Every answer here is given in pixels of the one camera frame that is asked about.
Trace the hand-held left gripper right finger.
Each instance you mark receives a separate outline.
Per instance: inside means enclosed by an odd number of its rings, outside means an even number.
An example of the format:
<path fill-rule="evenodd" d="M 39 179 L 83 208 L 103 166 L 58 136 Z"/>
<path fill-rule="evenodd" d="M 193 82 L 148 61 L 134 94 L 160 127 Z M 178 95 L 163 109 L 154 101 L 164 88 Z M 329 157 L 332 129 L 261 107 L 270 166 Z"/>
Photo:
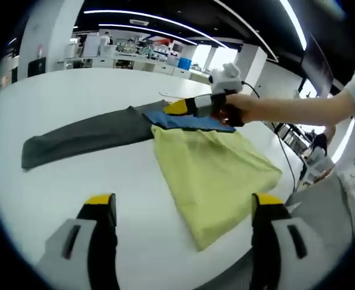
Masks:
<path fill-rule="evenodd" d="M 329 272 L 323 240 L 276 196 L 252 194 L 251 289 L 313 289 Z"/>

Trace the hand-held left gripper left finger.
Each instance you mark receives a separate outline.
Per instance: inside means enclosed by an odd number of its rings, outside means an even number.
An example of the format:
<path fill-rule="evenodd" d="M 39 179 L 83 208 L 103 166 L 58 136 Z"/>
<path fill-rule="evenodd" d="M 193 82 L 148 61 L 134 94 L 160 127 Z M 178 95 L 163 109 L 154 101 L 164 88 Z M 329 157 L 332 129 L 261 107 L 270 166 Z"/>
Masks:
<path fill-rule="evenodd" d="M 116 226 L 115 194 L 91 197 L 46 240 L 39 274 L 53 289 L 118 289 Z"/>

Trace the person's right hand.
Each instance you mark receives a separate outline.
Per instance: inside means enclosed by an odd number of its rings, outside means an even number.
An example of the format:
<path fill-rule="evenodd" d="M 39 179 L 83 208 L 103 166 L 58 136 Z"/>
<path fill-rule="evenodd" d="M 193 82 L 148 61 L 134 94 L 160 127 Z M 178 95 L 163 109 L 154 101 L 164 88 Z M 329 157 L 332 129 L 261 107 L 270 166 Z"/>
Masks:
<path fill-rule="evenodd" d="M 252 121 L 254 99 L 243 94 L 212 96 L 211 116 L 224 125 L 242 127 Z"/>

